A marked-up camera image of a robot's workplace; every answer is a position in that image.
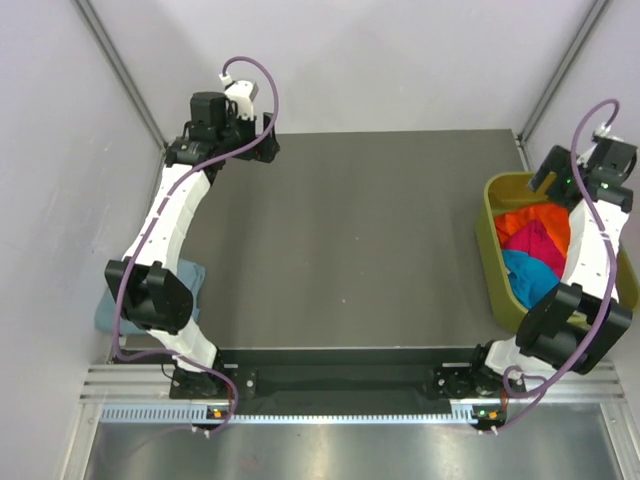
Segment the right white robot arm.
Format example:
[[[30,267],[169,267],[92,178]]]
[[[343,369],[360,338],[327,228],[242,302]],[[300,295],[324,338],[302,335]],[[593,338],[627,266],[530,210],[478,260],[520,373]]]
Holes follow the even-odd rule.
[[[528,367],[557,380],[589,373],[629,329],[633,313],[617,290],[620,234],[633,193],[624,181],[637,161],[637,148],[617,137],[596,134],[577,161],[555,146],[530,182],[537,190],[550,174],[547,197],[568,207],[569,245],[563,275],[534,301],[508,340],[478,346],[466,374],[469,388],[487,396],[516,384]]]

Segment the magenta t shirt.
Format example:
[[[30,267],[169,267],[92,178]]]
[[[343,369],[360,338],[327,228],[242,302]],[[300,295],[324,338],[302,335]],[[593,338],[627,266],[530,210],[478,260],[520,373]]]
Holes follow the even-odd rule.
[[[503,249],[525,253],[555,270],[563,269],[566,264],[565,256],[539,220],[532,220],[519,229],[505,242]]]

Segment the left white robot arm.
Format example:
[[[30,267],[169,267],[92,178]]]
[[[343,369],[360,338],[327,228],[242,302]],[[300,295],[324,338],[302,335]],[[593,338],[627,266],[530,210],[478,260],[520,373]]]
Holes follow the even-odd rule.
[[[178,263],[196,210],[225,161],[269,163],[279,151],[272,114],[264,114],[264,131],[256,132],[256,95],[249,81],[192,95],[190,118],[165,152],[160,186],[136,240],[105,267],[114,325],[127,320],[169,350],[177,398],[231,390],[217,347],[195,320],[195,295],[179,278]]]

